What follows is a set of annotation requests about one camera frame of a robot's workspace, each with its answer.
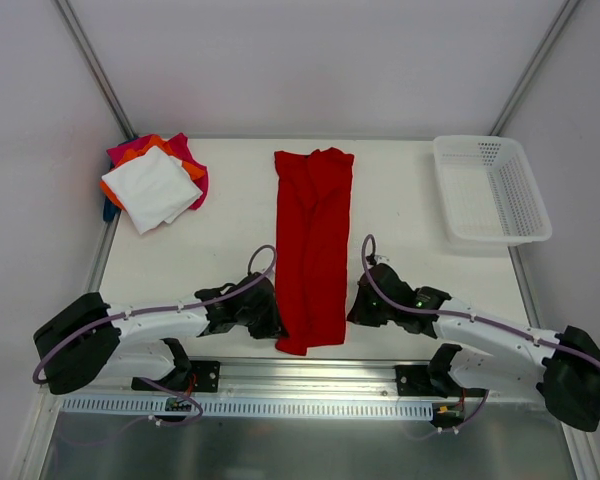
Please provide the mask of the red t shirt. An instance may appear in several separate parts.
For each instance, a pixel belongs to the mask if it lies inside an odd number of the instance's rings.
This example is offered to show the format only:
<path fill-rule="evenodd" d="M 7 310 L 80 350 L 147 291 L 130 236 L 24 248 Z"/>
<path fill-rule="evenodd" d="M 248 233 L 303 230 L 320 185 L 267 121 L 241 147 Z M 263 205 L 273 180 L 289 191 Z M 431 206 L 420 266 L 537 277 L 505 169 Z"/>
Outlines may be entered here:
<path fill-rule="evenodd" d="M 276 343 L 281 352 L 304 356 L 345 340 L 353 164 L 337 148 L 274 153 L 275 291 L 287 331 Z"/>

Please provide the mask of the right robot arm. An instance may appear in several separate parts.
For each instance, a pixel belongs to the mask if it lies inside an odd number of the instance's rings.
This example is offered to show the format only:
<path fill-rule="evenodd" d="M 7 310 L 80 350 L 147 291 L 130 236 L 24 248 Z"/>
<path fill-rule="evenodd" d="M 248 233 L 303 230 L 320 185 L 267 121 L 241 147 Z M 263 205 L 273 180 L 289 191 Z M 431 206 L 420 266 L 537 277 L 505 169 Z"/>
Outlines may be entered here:
<path fill-rule="evenodd" d="M 411 288 L 384 263 L 361 276 L 347 319 L 366 327 L 393 322 L 439 340 L 427 366 L 437 396 L 459 389 L 513 394 L 577 430 L 599 426 L 600 348 L 582 329 L 556 332 L 489 318 L 442 290 Z"/>

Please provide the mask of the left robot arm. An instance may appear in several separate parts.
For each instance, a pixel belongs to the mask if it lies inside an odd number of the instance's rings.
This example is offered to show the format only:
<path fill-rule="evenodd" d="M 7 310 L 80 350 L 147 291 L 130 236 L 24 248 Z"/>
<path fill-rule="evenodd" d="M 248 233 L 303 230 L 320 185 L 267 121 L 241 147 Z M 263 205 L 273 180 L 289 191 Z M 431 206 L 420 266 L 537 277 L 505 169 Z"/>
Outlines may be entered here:
<path fill-rule="evenodd" d="M 194 385 L 196 369 L 182 340 L 226 334 L 236 326 L 256 340 L 286 337 L 265 275 L 250 273 L 171 305 L 114 307 L 100 293 L 87 293 L 34 333 L 40 362 L 33 380 L 54 395 L 106 378 L 128 378 L 139 391 L 184 392 Z"/>

